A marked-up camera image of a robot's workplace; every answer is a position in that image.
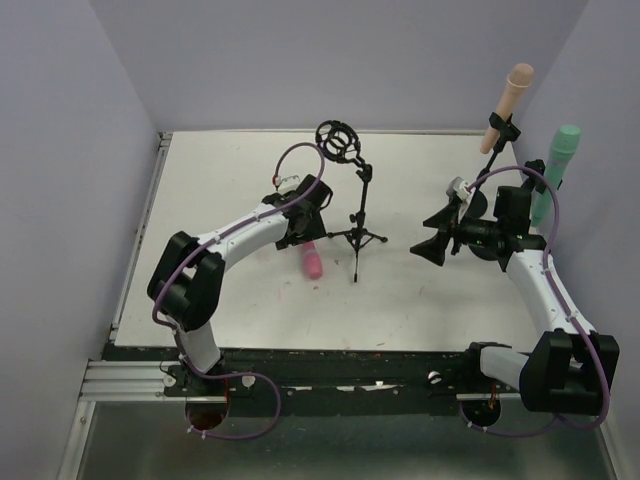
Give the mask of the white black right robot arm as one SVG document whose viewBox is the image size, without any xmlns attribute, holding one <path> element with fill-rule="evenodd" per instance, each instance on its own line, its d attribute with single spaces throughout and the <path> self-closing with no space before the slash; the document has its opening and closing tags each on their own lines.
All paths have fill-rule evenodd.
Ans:
<svg viewBox="0 0 640 480">
<path fill-rule="evenodd" d="M 540 337 L 529 354 L 495 343 L 470 346 L 478 374 L 519 392 L 533 412 L 597 416 L 605 405 L 619 357 L 617 341 L 598 334 L 560 281 L 546 241 L 529 231 L 531 193 L 501 186 L 493 220 L 472 217 L 475 198 L 461 178 L 447 189 L 448 204 L 424 221 L 435 235 L 411 247 L 438 266 L 463 246 L 499 264 L 516 286 Z"/>
</svg>

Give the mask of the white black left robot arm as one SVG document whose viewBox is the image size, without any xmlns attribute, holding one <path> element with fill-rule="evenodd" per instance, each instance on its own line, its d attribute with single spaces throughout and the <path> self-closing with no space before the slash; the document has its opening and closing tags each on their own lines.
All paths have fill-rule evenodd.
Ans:
<svg viewBox="0 0 640 480">
<path fill-rule="evenodd" d="M 307 175 L 295 189 L 265 196 L 235 223 L 200 236 L 179 231 L 169 239 L 147 295 L 154 301 L 152 319 L 173 330 L 193 369 L 205 374 L 221 359 L 211 319 L 224 275 L 269 244 L 281 250 L 325 237 L 321 211 L 332 196 L 328 185 Z"/>
</svg>

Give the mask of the mint green microphone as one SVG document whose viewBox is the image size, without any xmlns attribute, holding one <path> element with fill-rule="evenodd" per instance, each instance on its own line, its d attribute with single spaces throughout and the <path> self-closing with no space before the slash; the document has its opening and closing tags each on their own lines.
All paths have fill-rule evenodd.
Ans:
<svg viewBox="0 0 640 480">
<path fill-rule="evenodd" d="M 581 135 L 581 129 L 570 124 L 560 126 L 554 134 L 544 170 L 544 178 L 551 189 L 545 184 L 542 184 L 543 189 L 536 189 L 531 207 L 531 225 L 534 228 L 549 213 L 552 205 L 551 192 L 556 191 L 562 182 L 566 168 L 578 149 Z"/>
</svg>

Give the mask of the black tripod shock-mount stand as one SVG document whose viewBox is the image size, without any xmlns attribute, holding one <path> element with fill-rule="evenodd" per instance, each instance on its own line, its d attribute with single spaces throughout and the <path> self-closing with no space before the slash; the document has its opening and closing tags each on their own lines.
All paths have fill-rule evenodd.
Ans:
<svg viewBox="0 0 640 480">
<path fill-rule="evenodd" d="M 325 120 L 315 131 L 315 143 L 327 160 L 331 177 L 337 180 L 338 210 L 345 216 L 338 223 L 334 215 L 328 229 L 329 239 L 344 238 L 353 252 L 353 282 L 359 282 L 359 264 L 363 249 L 372 241 L 385 244 L 389 238 L 373 232 L 367 224 L 367 203 L 373 180 L 373 165 L 362 154 L 356 130 L 340 120 Z"/>
</svg>

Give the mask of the pink microphone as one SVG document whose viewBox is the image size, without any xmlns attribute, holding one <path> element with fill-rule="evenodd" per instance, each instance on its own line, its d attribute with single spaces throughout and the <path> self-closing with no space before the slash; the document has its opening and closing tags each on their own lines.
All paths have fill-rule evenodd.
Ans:
<svg viewBox="0 0 640 480">
<path fill-rule="evenodd" d="M 300 246 L 302 271 L 310 280 L 318 280 L 323 276 L 321 257 L 314 241 L 309 241 Z"/>
</svg>

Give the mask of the peach microphone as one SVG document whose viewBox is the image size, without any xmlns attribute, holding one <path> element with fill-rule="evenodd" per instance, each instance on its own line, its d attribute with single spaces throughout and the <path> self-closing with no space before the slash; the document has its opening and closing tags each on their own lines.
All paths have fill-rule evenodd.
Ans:
<svg viewBox="0 0 640 480">
<path fill-rule="evenodd" d="M 527 63 L 516 64 L 508 74 L 506 84 L 496 109 L 490 115 L 490 123 L 480 145 L 480 152 L 487 154 L 496 144 L 500 128 L 506 124 L 524 92 L 531 86 L 534 68 Z"/>
</svg>

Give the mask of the black round-base microphone stand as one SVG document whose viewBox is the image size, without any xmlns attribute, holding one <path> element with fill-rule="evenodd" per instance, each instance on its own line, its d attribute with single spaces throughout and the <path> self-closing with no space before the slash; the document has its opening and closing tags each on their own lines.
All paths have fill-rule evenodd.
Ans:
<svg viewBox="0 0 640 480">
<path fill-rule="evenodd" d="M 505 146 L 509 142 L 515 142 L 521 134 L 521 131 L 512 123 L 512 114 L 510 114 L 506 120 L 503 120 L 496 112 L 492 112 L 489 117 L 489 124 L 491 127 L 496 127 L 499 133 L 498 139 L 492 147 L 492 154 L 487 162 L 486 166 L 479 172 L 478 177 L 483 177 L 488 174 L 493 167 L 493 164 L 499 154 L 502 153 Z M 476 191 L 471 200 L 467 216 L 471 218 L 481 218 L 488 207 L 488 201 L 483 192 L 480 191 L 481 185 L 476 188 Z"/>
</svg>

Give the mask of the black clip round-base stand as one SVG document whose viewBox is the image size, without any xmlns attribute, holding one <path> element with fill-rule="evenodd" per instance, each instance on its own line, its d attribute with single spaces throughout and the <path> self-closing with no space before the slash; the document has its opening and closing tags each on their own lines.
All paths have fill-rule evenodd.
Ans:
<svg viewBox="0 0 640 480">
<path fill-rule="evenodd" d="M 542 183 L 547 191 L 550 193 L 551 196 L 551 200 L 553 202 L 553 208 L 554 208 L 554 219 L 553 219 L 553 224 L 552 224 L 552 228 L 551 231 L 549 233 L 549 238 L 547 241 L 547 245 L 543 250 L 543 254 L 542 254 L 542 263 L 544 265 L 548 264 L 548 258 L 551 254 L 551 249 L 553 247 L 553 244 L 555 242 L 555 238 L 557 235 L 557 230 L 559 228 L 559 224 L 560 224 L 560 203 L 559 203 L 559 199 L 557 196 L 556 191 L 553 189 L 552 185 L 549 183 L 549 181 L 544 177 L 543 174 L 540 174 L 539 172 L 537 172 L 536 170 L 529 168 L 529 167 L 524 167 L 521 165 L 510 165 L 510 166 L 505 166 L 505 167 L 501 167 L 495 170 L 491 170 L 487 173 L 485 173 L 484 175 L 481 175 L 480 177 L 478 177 L 473 183 L 471 183 L 466 190 L 472 193 L 478 192 L 480 189 L 480 185 L 483 184 L 484 182 L 486 182 L 489 178 L 498 175 L 500 173 L 504 173 L 507 171 L 521 171 L 526 175 L 529 176 L 533 176 L 535 179 L 537 179 L 540 183 Z"/>
</svg>

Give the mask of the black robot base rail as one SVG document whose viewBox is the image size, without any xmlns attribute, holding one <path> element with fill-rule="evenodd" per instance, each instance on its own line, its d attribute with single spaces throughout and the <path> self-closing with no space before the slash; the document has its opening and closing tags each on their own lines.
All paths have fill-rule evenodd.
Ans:
<svg viewBox="0 0 640 480">
<path fill-rule="evenodd" d="M 485 400 L 501 385 L 476 372 L 469 353 L 225 348 L 202 379 L 174 348 L 117 347 L 107 361 L 155 361 L 164 395 L 241 417 L 453 415 L 460 398 Z"/>
</svg>

